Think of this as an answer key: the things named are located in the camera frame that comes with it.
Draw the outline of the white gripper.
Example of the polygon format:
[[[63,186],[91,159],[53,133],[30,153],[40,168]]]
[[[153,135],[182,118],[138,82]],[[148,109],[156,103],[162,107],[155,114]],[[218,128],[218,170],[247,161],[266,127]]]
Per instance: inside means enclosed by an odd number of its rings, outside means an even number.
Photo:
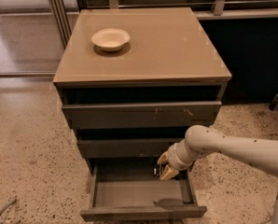
[[[167,152],[163,152],[157,160],[157,165],[165,165],[160,168],[160,180],[170,180],[186,170],[197,160],[198,152],[192,150],[185,140],[174,143]]]

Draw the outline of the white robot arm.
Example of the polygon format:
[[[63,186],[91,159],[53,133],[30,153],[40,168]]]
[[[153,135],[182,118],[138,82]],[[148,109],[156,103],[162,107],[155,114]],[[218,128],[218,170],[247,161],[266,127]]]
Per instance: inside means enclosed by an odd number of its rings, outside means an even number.
[[[182,141],[171,145],[157,160],[157,165],[164,165],[160,180],[172,179],[195,160],[214,152],[278,177],[278,141],[228,136],[214,128],[194,125]],[[271,224],[278,224],[278,191]]]

